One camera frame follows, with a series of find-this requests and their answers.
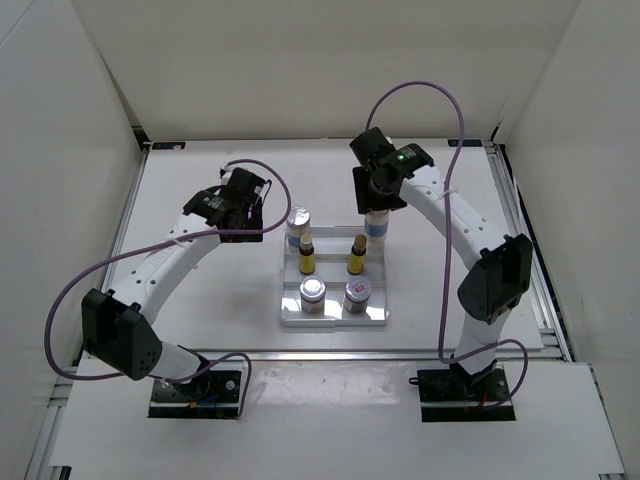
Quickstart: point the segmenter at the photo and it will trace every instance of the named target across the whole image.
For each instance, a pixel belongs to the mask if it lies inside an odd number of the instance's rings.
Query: clear tray
[[[280,320],[288,327],[371,327],[384,326],[389,317],[387,276],[383,246],[367,246],[364,271],[372,293],[366,312],[353,314],[343,309],[344,289],[353,275],[347,261],[353,239],[364,233],[363,227],[311,227],[315,250],[316,275],[327,287],[323,313],[310,314],[300,305],[300,283],[306,276],[298,269],[298,252],[283,238],[282,302]]]

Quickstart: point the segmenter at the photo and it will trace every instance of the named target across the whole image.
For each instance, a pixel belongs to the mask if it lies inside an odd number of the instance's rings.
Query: blue label
[[[289,241],[289,245],[292,247],[300,248],[300,239],[298,237],[292,237],[287,234],[287,240]]]
[[[386,235],[387,230],[389,229],[389,222],[383,225],[371,225],[369,222],[364,222],[364,231],[370,237],[383,237]]]

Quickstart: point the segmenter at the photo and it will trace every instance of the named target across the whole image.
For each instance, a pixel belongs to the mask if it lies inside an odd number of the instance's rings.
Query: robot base
[[[510,402],[491,407],[509,394],[504,370],[495,368],[472,390],[465,389],[451,370],[418,370],[409,379],[420,393],[423,422],[504,422],[516,419]]]
[[[171,385],[155,380],[149,402],[149,418],[234,419],[240,406],[240,370],[211,370],[204,374],[209,389],[201,399],[187,398]]]

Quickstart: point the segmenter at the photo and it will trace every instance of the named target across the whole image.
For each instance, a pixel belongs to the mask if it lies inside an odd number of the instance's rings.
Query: white container
[[[364,233],[369,245],[384,245],[389,230],[389,210],[369,212],[364,217]]]
[[[287,241],[289,250],[297,252],[300,247],[300,237],[311,231],[311,215],[309,210],[300,205],[291,207],[287,217]]]
[[[384,327],[389,319],[387,295],[387,268],[384,248],[367,245],[367,265],[361,276],[371,282],[371,298],[365,313],[350,313],[344,308],[346,284],[354,278],[346,271],[353,239],[363,233],[362,227],[311,227],[316,249],[314,276],[322,279],[326,287],[324,311],[311,314],[301,305],[300,284],[308,277],[300,272],[299,256],[289,250],[285,232],[282,232],[282,299],[280,322],[286,327],[324,329],[338,327]]]

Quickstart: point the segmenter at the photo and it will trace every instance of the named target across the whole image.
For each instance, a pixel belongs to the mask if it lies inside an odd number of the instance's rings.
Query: black mounting bracket
[[[220,230],[261,230],[262,198],[267,182],[244,168],[234,168],[226,185],[196,193],[183,207],[184,215],[198,215]],[[220,235],[222,243],[262,242],[261,234]]]
[[[506,237],[493,251],[483,250],[458,287],[458,299],[469,315],[491,325],[515,308],[529,289],[533,245],[525,235]]]
[[[92,288],[82,299],[82,344],[91,355],[132,380],[146,377],[160,360],[162,342],[140,305],[125,305]]]
[[[241,370],[210,370],[198,377],[202,391],[191,396],[153,382],[149,401],[149,418],[206,418],[227,420],[238,417]]]
[[[422,421],[425,423],[516,419],[513,405],[509,402],[491,407],[509,395],[507,377],[501,368],[492,369],[472,387],[461,382],[448,368],[418,370],[418,376],[410,379],[409,383],[418,387]]]
[[[419,168],[434,165],[415,143],[396,149],[378,127],[358,135],[349,146],[361,165],[353,169],[360,214],[406,207],[399,197],[402,182]]]

